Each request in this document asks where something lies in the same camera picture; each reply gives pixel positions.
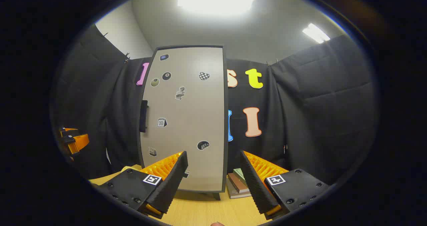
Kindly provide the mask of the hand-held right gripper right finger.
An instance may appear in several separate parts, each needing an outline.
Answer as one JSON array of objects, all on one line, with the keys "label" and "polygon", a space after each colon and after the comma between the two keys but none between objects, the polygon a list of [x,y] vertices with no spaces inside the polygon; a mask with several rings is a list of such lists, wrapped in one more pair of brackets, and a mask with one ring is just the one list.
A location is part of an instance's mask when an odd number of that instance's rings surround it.
[{"label": "hand-held right gripper right finger", "polygon": [[240,167],[259,213],[267,220],[304,208],[329,189],[305,170],[286,170],[246,151],[240,153]]}]

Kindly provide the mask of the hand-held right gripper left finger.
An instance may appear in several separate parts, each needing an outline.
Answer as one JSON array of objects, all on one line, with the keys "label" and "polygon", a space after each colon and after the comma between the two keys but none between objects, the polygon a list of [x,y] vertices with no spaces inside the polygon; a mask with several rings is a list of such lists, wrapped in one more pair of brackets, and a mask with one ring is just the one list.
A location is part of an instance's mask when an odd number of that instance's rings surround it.
[{"label": "hand-held right gripper left finger", "polygon": [[97,185],[97,190],[142,214],[161,219],[168,211],[187,167],[187,152],[181,151],[141,170],[125,168]]}]

